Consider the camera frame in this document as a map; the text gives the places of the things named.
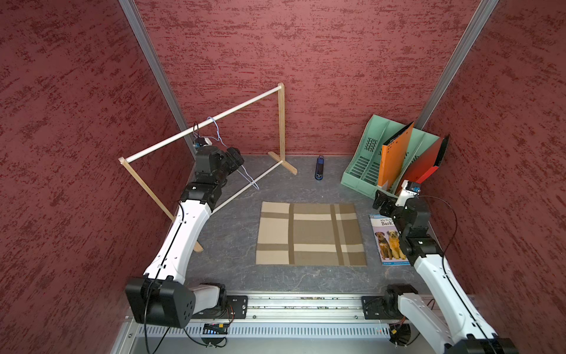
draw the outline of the red folder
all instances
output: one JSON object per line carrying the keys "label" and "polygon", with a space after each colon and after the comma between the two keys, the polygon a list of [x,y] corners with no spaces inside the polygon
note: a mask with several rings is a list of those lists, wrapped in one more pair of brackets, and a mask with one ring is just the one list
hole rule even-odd
{"label": "red folder", "polygon": [[431,147],[426,149],[426,151],[420,155],[418,159],[410,164],[401,177],[395,194],[398,194],[401,190],[403,181],[409,180],[410,182],[422,183],[434,171],[436,171],[444,159],[444,154],[446,153],[449,140],[450,135],[447,135],[444,139],[438,139],[431,145]]}

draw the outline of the book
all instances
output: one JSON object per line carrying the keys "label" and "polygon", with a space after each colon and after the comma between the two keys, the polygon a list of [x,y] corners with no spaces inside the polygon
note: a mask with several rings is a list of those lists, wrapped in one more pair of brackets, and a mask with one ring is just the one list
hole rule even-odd
{"label": "book", "polygon": [[414,123],[404,126],[381,146],[378,187],[383,190],[388,190],[401,173]]}
{"label": "book", "polygon": [[379,214],[370,214],[370,221],[374,230],[375,242],[378,244],[381,263],[384,266],[410,265],[407,256],[399,247],[399,231],[393,219]]}
{"label": "book", "polygon": [[438,167],[440,167],[440,164],[444,159],[444,154],[446,153],[449,140],[450,135],[447,135],[444,139],[436,140],[434,144],[432,144],[419,156],[418,159],[409,165],[399,180],[399,186],[395,191],[396,195],[399,195],[403,181],[408,180],[410,182],[422,183],[424,180],[429,178],[430,175],[438,169]]}

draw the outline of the orange folder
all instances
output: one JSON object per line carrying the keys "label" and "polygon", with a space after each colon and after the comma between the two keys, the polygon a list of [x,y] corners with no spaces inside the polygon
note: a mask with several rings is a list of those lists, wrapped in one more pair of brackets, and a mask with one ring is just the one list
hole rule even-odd
{"label": "orange folder", "polygon": [[434,144],[426,149],[426,151],[423,152],[418,159],[410,164],[403,174],[403,177],[401,177],[399,187],[397,187],[395,194],[399,193],[401,185],[405,180],[422,183],[424,180],[429,178],[429,176],[436,171],[438,167],[440,167],[440,163],[444,159],[444,154],[446,153],[449,140],[450,135],[447,135],[444,139],[438,139],[434,142]]}
{"label": "orange folder", "polygon": [[381,189],[388,190],[401,173],[414,123],[407,124],[383,143],[378,176],[378,186]]}

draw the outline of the gray marble surface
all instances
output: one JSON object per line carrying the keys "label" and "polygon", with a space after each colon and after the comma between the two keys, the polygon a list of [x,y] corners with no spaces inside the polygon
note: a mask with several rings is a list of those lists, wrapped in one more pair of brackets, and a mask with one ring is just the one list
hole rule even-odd
{"label": "gray marble surface", "polygon": [[[275,161],[269,156],[245,156],[244,166],[253,177]],[[187,285],[203,282],[226,285],[232,291],[306,291],[383,293],[388,284],[409,283],[429,293],[411,266],[383,266],[371,230],[372,199],[340,184],[351,157],[326,157],[324,178],[314,179],[315,157],[289,156],[299,171],[294,176],[282,166],[271,171],[253,187],[211,216],[199,242],[204,252],[193,252],[188,264]],[[247,182],[238,173],[230,175],[217,205]],[[367,267],[256,265],[261,202],[354,203],[366,251]]]}

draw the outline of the dog book cover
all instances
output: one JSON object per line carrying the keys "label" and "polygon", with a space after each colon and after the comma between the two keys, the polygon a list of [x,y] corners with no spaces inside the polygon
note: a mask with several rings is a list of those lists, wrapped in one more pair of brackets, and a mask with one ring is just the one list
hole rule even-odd
{"label": "dog book cover", "polygon": [[393,219],[379,214],[371,214],[371,227],[378,244],[381,263],[385,266],[409,266],[407,257],[399,247],[399,231]]}

